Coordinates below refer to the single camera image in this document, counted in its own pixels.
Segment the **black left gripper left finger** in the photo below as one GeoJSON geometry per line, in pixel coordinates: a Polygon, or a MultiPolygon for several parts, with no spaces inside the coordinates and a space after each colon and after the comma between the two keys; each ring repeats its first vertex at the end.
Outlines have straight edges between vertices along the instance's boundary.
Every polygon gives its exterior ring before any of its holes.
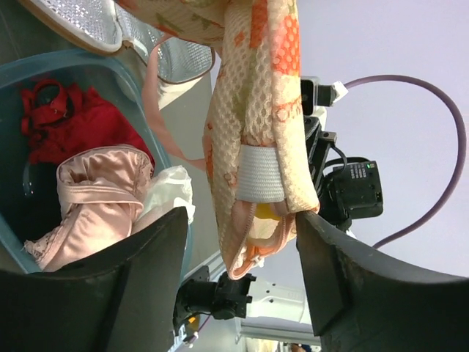
{"type": "Polygon", "coordinates": [[[2,271],[1,349],[167,351],[187,231],[175,208],[58,271],[2,271]]]}

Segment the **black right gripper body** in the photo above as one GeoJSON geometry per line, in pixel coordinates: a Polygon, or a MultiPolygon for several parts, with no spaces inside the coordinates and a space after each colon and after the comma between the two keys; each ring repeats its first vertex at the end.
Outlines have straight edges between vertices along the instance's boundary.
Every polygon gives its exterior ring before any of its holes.
{"type": "Polygon", "coordinates": [[[356,219],[383,213],[383,192],[376,161],[347,157],[336,134],[323,131],[320,120],[305,117],[309,171],[320,200],[320,216],[341,231],[356,219]]]}

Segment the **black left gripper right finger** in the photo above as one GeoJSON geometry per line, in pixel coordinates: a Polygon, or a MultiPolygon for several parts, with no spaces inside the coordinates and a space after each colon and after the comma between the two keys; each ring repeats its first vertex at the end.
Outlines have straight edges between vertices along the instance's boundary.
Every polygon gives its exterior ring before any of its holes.
{"type": "Polygon", "coordinates": [[[297,214],[296,230],[323,351],[468,350],[468,279],[390,257],[316,213],[297,214]]]}

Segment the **floral mesh laundry bag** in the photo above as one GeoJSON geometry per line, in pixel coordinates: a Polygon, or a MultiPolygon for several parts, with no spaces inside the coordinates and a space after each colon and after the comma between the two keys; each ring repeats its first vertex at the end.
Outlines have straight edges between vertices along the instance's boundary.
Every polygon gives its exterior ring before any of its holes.
{"type": "Polygon", "coordinates": [[[221,256],[244,277],[296,234],[299,212],[318,212],[308,165],[295,1],[121,1],[140,21],[205,45],[221,59],[204,126],[204,157],[221,256]],[[279,221],[255,217],[270,203],[279,221]]]}

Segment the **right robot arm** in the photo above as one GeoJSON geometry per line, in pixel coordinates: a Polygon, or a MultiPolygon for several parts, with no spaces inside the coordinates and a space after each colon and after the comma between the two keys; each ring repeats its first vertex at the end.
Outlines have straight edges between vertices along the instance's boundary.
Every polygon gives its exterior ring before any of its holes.
{"type": "MultiPolygon", "coordinates": [[[[322,130],[316,117],[304,117],[309,169],[322,208],[320,216],[349,235],[352,222],[380,216],[383,193],[376,161],[347,157],[336,146],[336,134],[322,130]]],[[[311,322],[306,294],[246,274],[231,280],[226,273],[210,281],[202,266],[181,285],[173,313],[176,333],[200,315],[215,320],[278,318],[311,322]]]]}

